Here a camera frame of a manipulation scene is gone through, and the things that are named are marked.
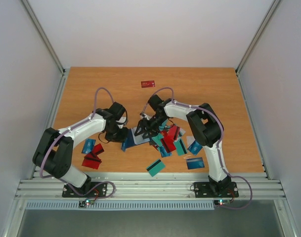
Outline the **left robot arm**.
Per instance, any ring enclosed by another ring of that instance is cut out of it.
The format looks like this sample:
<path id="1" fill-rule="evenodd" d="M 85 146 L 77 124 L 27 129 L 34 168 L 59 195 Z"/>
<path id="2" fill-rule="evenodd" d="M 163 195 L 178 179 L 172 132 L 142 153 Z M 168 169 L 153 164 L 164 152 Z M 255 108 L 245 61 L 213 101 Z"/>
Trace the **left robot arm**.
<path id="1" fill-rule="evenodd" d="M 33 156 L 34 165 L 74 188 L 81 197 L 90 194 L 91 178 L 72 165 L 73 149 L 96 133 L 105 133 L 107 142 L 124 142 L 128 114 L 123 105 L 114 102 L 108 109 L 95 109 L 87 118 L 72 126 L 43 132 Z"/>

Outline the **dark blue card holder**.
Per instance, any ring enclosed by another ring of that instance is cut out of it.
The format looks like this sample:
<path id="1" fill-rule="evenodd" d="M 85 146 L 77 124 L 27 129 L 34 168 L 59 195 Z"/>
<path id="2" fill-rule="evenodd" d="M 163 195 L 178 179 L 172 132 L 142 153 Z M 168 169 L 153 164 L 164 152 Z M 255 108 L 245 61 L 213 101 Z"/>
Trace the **dark blue card holder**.
<path id="1" fill-rule="evenodd" d="M 136 127 L 129 129 L 128 136 L 126 139 L 129 140 L 130 145 L 127 148 L 131 148 L 131 147 L 134 147 L 137 145 L 141 145 L 141 144 L 150 142 L 150 139 L 144 139 L 142 137 L 142 135 L 134 136 L 135 129 L 136 129 Z"/>

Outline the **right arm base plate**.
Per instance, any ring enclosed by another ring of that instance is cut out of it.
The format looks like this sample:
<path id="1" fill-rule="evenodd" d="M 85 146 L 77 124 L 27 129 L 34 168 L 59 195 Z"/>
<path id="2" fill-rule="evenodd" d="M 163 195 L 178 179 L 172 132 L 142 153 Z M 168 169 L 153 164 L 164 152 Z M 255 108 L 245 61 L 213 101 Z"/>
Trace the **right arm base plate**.
<path id="1" fill-rule="evenodd" d="M 196 198 L 238 198 L 238 188 L 235 182 L 230 182 L 225 188 L 217 188 L 210 182 L 194 182 Z"/>

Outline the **blue VIP card pile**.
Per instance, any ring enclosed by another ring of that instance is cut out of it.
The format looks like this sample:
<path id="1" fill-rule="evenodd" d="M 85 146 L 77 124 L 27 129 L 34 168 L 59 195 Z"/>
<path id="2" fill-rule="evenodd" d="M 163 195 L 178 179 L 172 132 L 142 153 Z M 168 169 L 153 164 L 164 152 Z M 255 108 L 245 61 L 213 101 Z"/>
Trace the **blue VIP card pile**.
<path id="1" fill-rule="evenodd" d="M 130 145 L 130 142 L 129 142 L 128 139 L 126 139 L 126 140 L 121 144 L 121 150 L 122 150 L 123 152 L 125 152 L 126 149 L 127 149 L 127 147 L 128 147 L 129 145 Z"/>

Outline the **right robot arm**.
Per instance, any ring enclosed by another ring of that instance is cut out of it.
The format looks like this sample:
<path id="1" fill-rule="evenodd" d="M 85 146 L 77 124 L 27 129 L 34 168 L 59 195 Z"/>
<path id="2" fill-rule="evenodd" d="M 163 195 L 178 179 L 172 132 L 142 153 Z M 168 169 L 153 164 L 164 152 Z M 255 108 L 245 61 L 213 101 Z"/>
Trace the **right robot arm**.
<path id="1" fill-rule="evenodd" d="M 148 117 L 141 113 L 141 120 L 134 134 L 152 138 L 159 134 L 160 126 L 167 119 L 178 118 L 188 122 L 195 141 L 204 148 L 206 154 L 209 165 L 209 190 L 215 197 L 225 193 L 231 178 L 226 174 L 221 148 L 224 127 L 210 104 L 188 105 L 172 98 L 164 101 L 158 95 L 153 95 L 149 98 L 148 105 L 155 114 Z"/>

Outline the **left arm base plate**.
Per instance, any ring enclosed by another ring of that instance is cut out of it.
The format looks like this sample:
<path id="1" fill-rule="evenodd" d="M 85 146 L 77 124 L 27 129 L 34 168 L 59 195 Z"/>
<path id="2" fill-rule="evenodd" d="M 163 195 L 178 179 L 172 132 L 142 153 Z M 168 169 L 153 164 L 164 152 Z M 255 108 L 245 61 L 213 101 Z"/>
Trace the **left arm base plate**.
<path id="1" fill-rule="evenodd" d="M 83 187 L 77 188 L 71 184 L 66 184 L 63 187 L 63 198 L 94 198 L 105 197 L 107 191 L 107 183 L 90 182 Z"/>

